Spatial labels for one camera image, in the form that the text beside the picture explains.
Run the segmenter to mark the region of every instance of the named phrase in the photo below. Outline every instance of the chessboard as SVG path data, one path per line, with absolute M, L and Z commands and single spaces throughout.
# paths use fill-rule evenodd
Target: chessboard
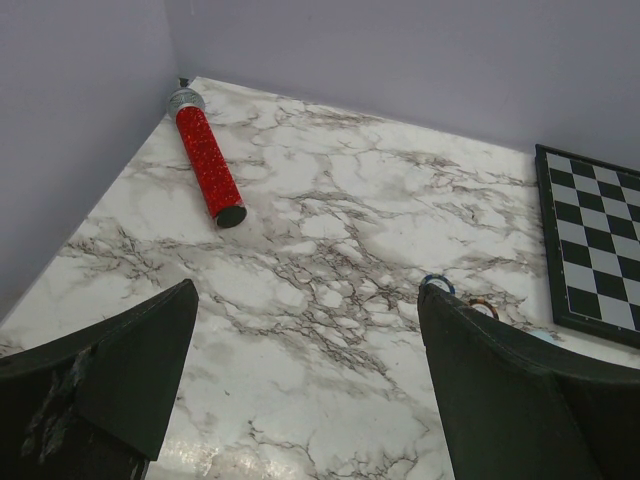
M 640 173 L 536 146 L 554 322 L 640 348 Z

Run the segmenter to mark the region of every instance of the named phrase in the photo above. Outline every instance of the black square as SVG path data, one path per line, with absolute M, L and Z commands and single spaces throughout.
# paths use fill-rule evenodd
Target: black square
M 598 295 L 573 287 L 567 287 L 567 294 L 569 297 L 569 309 L 573 313 L 602 320 Z
M 624 198 L 624 192 L 619 186 L 605 182 L 598 182 L 598 187 L 600 187 L 600 194 L 603 197 L 613 198 L 614 200 L 620 200 L 621 202 L 626 201 Z
M 578 160 L 571 160 L 571 171 L 583 177 L 596 178 L 596 172 L 593 171 L 593 167 Z
M 580 207 L 571 205 L 569 203 L 555 201 L 556 206 L 556 218 L 558 220 L 564 220 L 565 222 L 577 223 L 582 225 L 582 214 L 580 213 Z
M 618 172 L 618 180 L 620 180 L 620 186 L 636 190 L 640 192 L 640 178 L 626 173 Z
M 640 330 L 640 306 L 634 305 L 633 303 L 630 303 L 629 306 L 631 307 L 631 316 L 633 317 L 636 330 Z
M 640 262 L 632 258 L 618 256 L 620 272 L 624 278 L 640 282 Z
M 562 258 L 565 262 L 591 268 L 591 256 L 589 255 L 588 247 L 566 240 L 561 240 L 560 243 L 562 243 Z
M 640 223 L 640 207 L 636 207 L 635 205 L 627 204 L 629 207 L 629 214 L 631 215 L 631 220 L 634 222 Z
M 581 207 L 588 208 L 589 210 L 604 212 L 604 203 L 602 202 L 602 197 L 599 195 L 578 190 L 578 203 Z
M 617 298 L 623 302 L 629 301 L 627 298 L 627 289 L 621 277 L 594 270 L 593 278 L 596 280 L 596 290 L 598 290 L 600 295 Z
M 610 233 L 591 227 L 584 227 L 584 233 L 587 236 L 587 245 L 590 247 L 609 253 L 616 253 L 616 248 L 613 245 L 613 239 Z
M 555 168 L 549 168 L 549 175 L 551 175 L 551 183 L 564 185 L 565 187 L 576 188 L 576 184 L 573 181 L 573 175 L 568 172 L 556 170 Z
M 607 221 L 609 222 L 609 230 L 614 235 L 630 238 L 631 240 L 638 240 L 638 237 L 636 237 L 636 229 L 633 228 L 633 222 L 631 220 L 607 215 Z

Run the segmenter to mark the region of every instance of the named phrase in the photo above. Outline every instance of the marble surface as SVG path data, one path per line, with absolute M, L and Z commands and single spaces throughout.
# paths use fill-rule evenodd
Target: marble surface
M 214 228 L 165 118 L 0 328 L 0 353 L 185 277 L 200 309 L 149 480 L 451 479 L 415 301 L 428 272 L 574 351 L 550 322 L 533 159 L 206 79 L 192 85 L 249 209 Z

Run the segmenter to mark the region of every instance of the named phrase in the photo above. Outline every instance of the wall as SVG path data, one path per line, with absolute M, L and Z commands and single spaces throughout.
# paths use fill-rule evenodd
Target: wall
M 0 319 L 164 113 L 156 0 L 0 0 Z
M 181 73 L 640 168 L 635 0 L 166 0 Z

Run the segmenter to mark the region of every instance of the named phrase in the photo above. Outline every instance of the red glitter tube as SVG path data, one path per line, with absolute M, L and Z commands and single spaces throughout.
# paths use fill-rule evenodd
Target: red glitter tube
M 204 99 L 197 92 L 181 88 L 169 97 L 167 112 L 176 121 L 200 190 L 216 225 L 221 228 L 235 227 L 245 219 L 247 209 L 213 136 L 204 106 Z

